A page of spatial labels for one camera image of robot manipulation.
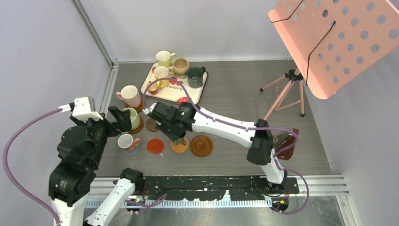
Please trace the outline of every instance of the tripod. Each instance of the tripod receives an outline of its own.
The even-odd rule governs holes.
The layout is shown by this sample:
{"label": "tripod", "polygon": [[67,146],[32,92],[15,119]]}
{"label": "tripod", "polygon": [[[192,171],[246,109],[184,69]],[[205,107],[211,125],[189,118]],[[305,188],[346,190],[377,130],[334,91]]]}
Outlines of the tripod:
{"label": "tripod", "polygon": [[[277,83],[279,81],[282,81],[285,78],[288,78],[288,83],[286,84],[286,86],[284,87],[282,92],[279,94]],[[296,68],[296,69],[289,70],[288,73],[285,73],[283,76],[281,76],[280,78],[276,79],[274,82],[272,82],[269,85],[266,85],[265,87],[261,88],[261,92],[263,92],[265,89],[267,89],[267,88],[269,88],[269,87],[271,87],[273,85],[276,85],[276,93],[278,95],[276,101],[271,106],[270,110],[265,115],[263,120],[266,120],[270,116],[270,114],[271,114],[271,112],[273,110],[279,111],[279,110],[282,110],[282,109],[287,108],[287,107],[291,107],[291,106],[299,104],[299,103],[301,103],[301,116],[302,117],[305,116],[305,109],[304,109],[304,105],[303,105],[303,84],[302,84],[302,80],[303,80],[303,76],[301,75],[301,72],[299,71],[299,69]],[[299,84],[299,95],[300,95],[301,99],[296,101],[296,102],[293,102],[291,104],[288,104],[288,105],[286,105],[284,107],[280,107],[281,103],[286,98],[287,93],[289,92],[289,90],[291,89],[291,87],[293,86],[295,81],[299,81],[298,82],[298,84]]]}

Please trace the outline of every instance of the wooden coaster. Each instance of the wooden coaster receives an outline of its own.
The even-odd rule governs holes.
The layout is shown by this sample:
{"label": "wooden coaster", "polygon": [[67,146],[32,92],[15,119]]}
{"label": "wooden coaster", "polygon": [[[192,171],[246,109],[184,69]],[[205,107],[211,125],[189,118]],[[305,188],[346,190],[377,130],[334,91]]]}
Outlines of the wooden coaster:
{"label": "wooden coaster", "polygon": [[211,154],[213,149],[212,140],[207,136],[196,136],[191,141],[191,152],[198,157],[205,157]]}
{"label": "wooden coaster", "polygon": [[172,141],[172,142],[170,142],[170,147],[176,153],[183,153],[188,149],[188,145],[189,145],[188,139],[186,137],[184,138],[184,141],[186,142],[186,145],[184,145],[184,144],[175,145],[175,144],[173,144],[173,141]]}
{"label": "wooden coaster", "polygon": [[164,145],[162,140],[154,138],[148,141],[147,150],[153,154],[159,154],[163,151]]}
{"label": "wooden coaster", "polygon": [[143,111],[143,103],[141,102],[141,104],[138,107],[131,107],[134,108],[137,113],[140,113],[141,111]]}
{"label": "wooden coaster", "polygon": [[140,132],[143,129],[143,127],[144,127],[144,119],[140,115],[139,115],[139,117],[140,117],[140,126],[137,127],[137,129],[129,131],[128,134],[135,134],[135,133]]}
{"label": "wooden coaster", "polygon": [[159,131],[159,129],[157,129],[157,121],[152,118],[149,118],[147,120],[147,122],[145,123],[145,127],[151,132]]}

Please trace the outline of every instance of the mug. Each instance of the mug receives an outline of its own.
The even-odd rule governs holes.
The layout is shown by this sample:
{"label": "mug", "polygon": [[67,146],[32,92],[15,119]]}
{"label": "mug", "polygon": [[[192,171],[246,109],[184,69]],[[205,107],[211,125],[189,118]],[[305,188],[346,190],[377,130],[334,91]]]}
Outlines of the mug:
{"label": "mug", "polygon": [[190,63],[184,58],[179,58],[173,63],[173,73],[177,78],[187,77],[187,71],[190,68]]}
{"label": "mug", "polygon": [[[154,70],[154,75],[155,75],[155,78],[157,78],[157,79],[169,78],[170,77],[169,74],[170,74],[169,68],[164,67],[164,66],[157,67]],[[169,79],[158,81],[157,84],[161,88],[167,87],[169,85]]]}
{"label": "mug", "polygon": [[123,134],[118,138],[118,146],[127,152],[135,152],[136,149],[139,149],[140,144],[141,139],[133,139],[132,135],[130,134]]}
{"label": "mug", "polygon": [[125,108],[122,111],[130,111],[130,122],[132,123],[132,130],[137,129],[141,123],[140,116],[138,116],[137,111],[131,107]]}
{"label": "mug", "polygon": [[191,88],[199,88],[204,79],[205,67],[192,67],[187,71],[188,85]]}
{"label": "mug", "polygon": [[136,86],[125,86],[121,92],[116,92],[116,97],[125,101],[130,107],[138,107],[141,104],[141,97]]}
{"label": "mug", "polygon": [[152,84],[149,88],[148,88],[148,92],[150,92],[153,95],[156,95],[158,93],[158,85],[156,83]]}
{"label": "mug", "polygon": [[158,66],[170,67],[172,66],[173,62],[176,60],[177,56],[176,53],[169,53],[168,51],[161,51],[158,52],[156,55]]}

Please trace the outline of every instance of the pink mug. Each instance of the pink mug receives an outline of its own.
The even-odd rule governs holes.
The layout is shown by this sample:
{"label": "pink mug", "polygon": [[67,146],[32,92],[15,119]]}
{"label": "pink mug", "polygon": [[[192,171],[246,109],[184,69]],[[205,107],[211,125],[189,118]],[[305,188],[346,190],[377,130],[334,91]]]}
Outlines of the pink mug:
{"label": "pink mug", "polygon": [[125,86],[121,92],[116,92],[116,97],[133,108],[137,108],[141,104],[141,97],[136,86]]}
{"label": "pink mug", "polygon": [[118,146],[128,152],[134,151],[139,144],[141,144],[141,139],[133,139],[130,134],[123,134],[118,138]]}

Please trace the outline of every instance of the white tray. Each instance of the white tray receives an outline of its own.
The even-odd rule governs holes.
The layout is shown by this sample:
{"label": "white tray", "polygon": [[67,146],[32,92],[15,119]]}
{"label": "white tray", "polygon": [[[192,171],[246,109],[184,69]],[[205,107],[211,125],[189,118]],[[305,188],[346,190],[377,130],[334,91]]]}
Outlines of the white tray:
{"label": "white tray", "polygon": [[[147,87],[148,81],[154,81],[155,80],[155,75],[153,71],[155,68],[158,67],[158,63],[154,63],[151,67],[151,70],[148,72],[147,77],[145,78],[142,86],[141,86],[141,93],[144,93],[145,88]],[[189,93],[192,101],[194,104],[197,104],[200,101],[202,91],[204,90],[205,82],[207,81],[208,78],[208,72],[204,72],[204,78],[202,82],[202,86],[200,88],[191,88],[188,85],[188,79],[185,77],[184,79],[176,78],[178,81],[181,81],[186,88],[187,92]],[[183,88],[181,88],[178,84],[174,84],[173,81],[170,81],[169,85],[164,88],[159,88],[158,93],[156,95],[151,94],[150,92],[147,91],[145,94],[148,97],[155,97],[159,98],[162,100],[167,100],[171,102],[176,102],[176,103],[181,103],[188,101],[188,98],[186,97],[186,93],[184,92]]]}

